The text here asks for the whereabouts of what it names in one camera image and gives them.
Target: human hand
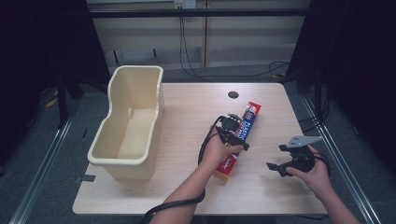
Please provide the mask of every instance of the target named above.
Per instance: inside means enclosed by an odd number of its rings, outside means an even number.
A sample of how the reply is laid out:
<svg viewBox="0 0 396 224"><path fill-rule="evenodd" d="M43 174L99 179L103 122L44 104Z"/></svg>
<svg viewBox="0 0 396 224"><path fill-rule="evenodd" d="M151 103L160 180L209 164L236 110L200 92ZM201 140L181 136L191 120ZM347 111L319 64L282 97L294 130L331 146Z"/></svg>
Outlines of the human hand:
<svg viewBox="0 0 396 224"><path fill-rule="evenodd" d="M318 153L318 151L313 147L308 147L314 154ZM323 161L315 160L314 168L307 173L293 167L286 168L286 172L301 178L305 184L314 191L315 195L319 199L323 198L324 195L333 192L327 167Z"/></svg>
<svg viewBox="0 0 396 224"><path fill-rule="evenodd" d="M209 164L214 164L216 165L216 167L222 161L225 161L228 155L235 152L240 152L244 149L244 147L241 145L239 146L224 145L224 143L221 142L221 139L219 137L216 128L213 129L210 136L212 137L210 138L209 142L206 145L203 161Z"/></svg>

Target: yellow plastic bin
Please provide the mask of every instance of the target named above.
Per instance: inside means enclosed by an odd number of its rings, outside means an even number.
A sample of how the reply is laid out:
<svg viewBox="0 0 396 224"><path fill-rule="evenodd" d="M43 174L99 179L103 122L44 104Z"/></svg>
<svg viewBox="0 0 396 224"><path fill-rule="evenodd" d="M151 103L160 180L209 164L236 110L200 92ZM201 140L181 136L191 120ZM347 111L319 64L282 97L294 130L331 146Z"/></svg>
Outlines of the yellow plastic bin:
<svg viewBox="0 0 396 224"><path fill-rule="evenodd" d="M88 160L115 179L150 179L163 123L163 69L121 66L108 84L109 110Z"/></svg>

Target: person's left hand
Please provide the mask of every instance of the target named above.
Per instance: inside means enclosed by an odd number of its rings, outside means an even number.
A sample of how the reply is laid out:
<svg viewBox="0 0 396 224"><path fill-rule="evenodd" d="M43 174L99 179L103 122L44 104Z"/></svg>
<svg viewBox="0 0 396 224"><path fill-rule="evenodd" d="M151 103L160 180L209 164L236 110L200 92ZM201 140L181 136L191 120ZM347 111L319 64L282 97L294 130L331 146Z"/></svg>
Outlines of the person's left hand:
<svg viewBox="0 0 396 224"><path fill-rule="evenodd" d="M206 145L203 161L207 161L208 163L219 165L222 161L225 161L227 159L228 155L235 152L240 152L244 149L244 147L241 145L239 146L224 145L221 142L221 139L219 137L216 128L214 128L212 133L210 134L210 136L212 135L213 137L209 140L209 142Z"/></svg>

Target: black horizontal bar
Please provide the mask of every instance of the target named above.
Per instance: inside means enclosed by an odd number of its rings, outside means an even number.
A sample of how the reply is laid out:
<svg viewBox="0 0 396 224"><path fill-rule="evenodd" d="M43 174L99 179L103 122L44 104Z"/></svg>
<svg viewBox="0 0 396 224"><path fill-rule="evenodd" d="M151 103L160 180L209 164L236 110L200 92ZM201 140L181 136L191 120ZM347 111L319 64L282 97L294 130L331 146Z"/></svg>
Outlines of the black horizontal bar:
<svg viewBox="0 0 396 224"><path fill-rule="evenodd" d="M154 9L154 10L91 10L93 18L157 18L157 17L270 17L306 16L332 12L329 9Z"/></svg>

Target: light wood surface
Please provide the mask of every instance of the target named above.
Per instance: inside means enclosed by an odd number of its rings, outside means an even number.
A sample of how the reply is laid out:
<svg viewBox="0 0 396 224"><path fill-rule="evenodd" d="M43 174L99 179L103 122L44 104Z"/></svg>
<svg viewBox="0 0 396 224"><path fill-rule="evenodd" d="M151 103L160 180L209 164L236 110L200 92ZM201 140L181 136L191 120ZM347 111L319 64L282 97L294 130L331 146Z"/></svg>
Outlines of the light wood surface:
<svg viewBox="0 0 396 224"><path fill-rule="evenodd" d="M239 97L231 99L229 91ZM154 175L150 180L114 180L102 167L88 166L73 210L77 214L145 214L193 171L209 126L218 116L241 115L249 101L262 106L228 183L211 177L196 215L325 214L297 177L280 177L266 162L290 161L278 145L302 134L288 96L274 83L163 83L164 118Z"/></svg>

